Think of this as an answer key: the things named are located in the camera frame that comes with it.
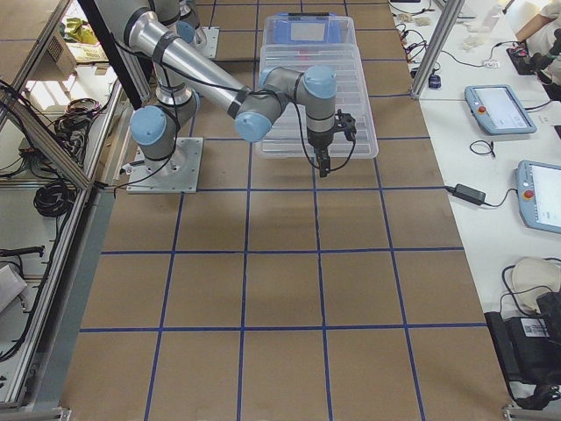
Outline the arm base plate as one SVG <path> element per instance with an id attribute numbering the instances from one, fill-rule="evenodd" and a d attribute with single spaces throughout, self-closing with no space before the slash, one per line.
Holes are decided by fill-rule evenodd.
<path id="1" fill-rule="evenodd" d="M 206 58 L 214 60 L 217 56 L 219 28 L 215 26 L 200 26 L 195 30 L 193 46 Z"/>
<path id="2" fill-rule="evenodd" d="M 140 164 L 125 171 L 129 176 L 126 190 L 132 194 L 195 193 L 202 160 L 203 138 L 179 137 L 171 160 L 160 169 L 154 161 L 146 161 L 137 147 L 135 161 Z"/>

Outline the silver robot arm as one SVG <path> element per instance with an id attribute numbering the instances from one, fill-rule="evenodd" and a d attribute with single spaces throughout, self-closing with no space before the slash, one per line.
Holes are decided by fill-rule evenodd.
<path id="1" fill-rule="evenodd" d="M 149 1 L 149 6 L 164 26 L 175 30 L 189 44 L 197 48 L 206 46 L 207 37 L 201 26 L 196 1 L 153 0 Z"/>
<path id="2" fill-rule="evenodd" d="M 336 76 L 332 68 L 312 66 L 304 72 L 276 67 L 265 71 L 259 89 L 237 81 L 205 58 L 178 33 L 177 1 L 98 1 L 110 34 L 133 55 L 143 54 L 153 64 L 170 70 L 221 107 L 235 121 L 242 139 L 261 141 L 289 104 L 306 113 L 298 117 L 301 143 L 312 146 L 307 160 L 319 175 L 334 172 L 329 147 L 335 135 L 356 141 L 355 120 L 335 105 Z"/>

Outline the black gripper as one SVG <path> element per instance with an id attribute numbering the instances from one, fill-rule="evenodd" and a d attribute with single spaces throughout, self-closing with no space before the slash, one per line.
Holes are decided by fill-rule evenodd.
<path id="1" fill-rule="evenodd" d="M 317 131 L 307 126 L 308 143 L 313 146 L 316 161 L 318 162 L 319 174 L 321 178 L 327 177 L 330 173 L 329 145 L 333 142 L 336 133 L 343 133 L 347 141 L 352 143 L 351 151 L 344 163 L 347 163 L 354 153 L 356 146 L 356 119 L 350 114 L 338 110 L 334 114 L 333 126 L 325 131 Z"/>

